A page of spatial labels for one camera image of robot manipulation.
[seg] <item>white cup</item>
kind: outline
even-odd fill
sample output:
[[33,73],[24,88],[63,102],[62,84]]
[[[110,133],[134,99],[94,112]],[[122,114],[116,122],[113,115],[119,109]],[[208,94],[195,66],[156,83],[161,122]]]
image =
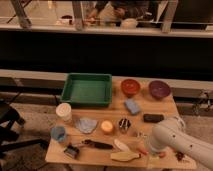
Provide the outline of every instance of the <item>white cup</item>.
[[61,103],[56,108],[56,114],[64,121],[72,121],[72,108],[69,103]]

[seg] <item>white object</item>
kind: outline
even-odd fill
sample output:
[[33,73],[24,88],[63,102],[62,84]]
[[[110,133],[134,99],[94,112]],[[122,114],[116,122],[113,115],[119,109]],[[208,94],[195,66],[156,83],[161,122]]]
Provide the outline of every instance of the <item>white object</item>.
[[146,141],[149,152],[157,153],[170,146],[213,170],[213,145],[184,133],[185,123],[172,117],[156,124]]
[[69,103],[61,103],[56,108],[56,114],[65,122],[72,120],[72,108]]
[[114,144],[121,150],[121,151],[131,151],[130,148],[124,144],[123,142],[121,142],[118,139],[114,139]]
[[138,25],[138,22],[134,18],[127,18],[121,22],[121,27],[128,28],[128,29],[136,28],[137,25]]

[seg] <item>small bowl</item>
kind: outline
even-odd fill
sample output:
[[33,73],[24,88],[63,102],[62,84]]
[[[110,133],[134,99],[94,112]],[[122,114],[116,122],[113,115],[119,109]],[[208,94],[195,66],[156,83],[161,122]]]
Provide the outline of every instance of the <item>small bowl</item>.
[[134,29],[138,25],[138,21],[134,18],[127,18],[121,22],[122,28]]
[[126,79],[121,82],[121,90],[128,97],[132,97],[137,94],[141,89],[140,84],[133,79]]
[[163,99],[170,95],[171,88],[163,81],[152,81],[149,84],[149,92],[156,99]]
[[62,24],[69,24],[69,25],[72,25],[72,16],[71,15],[63,15],[61,18],[60,18],[60,21]]

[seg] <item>table leg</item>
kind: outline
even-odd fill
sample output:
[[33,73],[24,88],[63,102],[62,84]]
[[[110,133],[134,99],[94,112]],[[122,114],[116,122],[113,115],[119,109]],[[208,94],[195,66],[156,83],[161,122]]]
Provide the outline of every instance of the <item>table leg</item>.
[[73,171],[69,164],[64,164],[64,167],[67,171]]
[[104,166],[103,171],[106,171],[106,170],[107,170],[107,166]]
[[172,169],[163,169],[162,171],[172,171]]

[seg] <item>black chair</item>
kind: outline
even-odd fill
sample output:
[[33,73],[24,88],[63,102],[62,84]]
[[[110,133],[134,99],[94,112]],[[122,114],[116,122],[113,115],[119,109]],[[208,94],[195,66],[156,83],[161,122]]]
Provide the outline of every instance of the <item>black chair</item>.
[[25,120],[20,117],[19,113],[12,108],[10,105],[5,103],[3,100],[0,100],[0,124],[8,122],[5,127],[0,126],[0,158],[5,156],[4,152],[34,145],[40,144],[40,146],[44,149],[47,149],[48,142],[42,139],[34,139],[30,141],[23,141],[18,143],[10,143],[6,145],[2,145],[3,141],[16,141],[19,137],[15,131],[11,130],[11,127],[15,122],[17,122],[20,126],[25,124]]
[[149,8],[146,12],[146,15],[143,18],[138,19],[138,27],[157,27],[157,24],[154,23],[157,20],[158,5],[160,1],[149,1]]

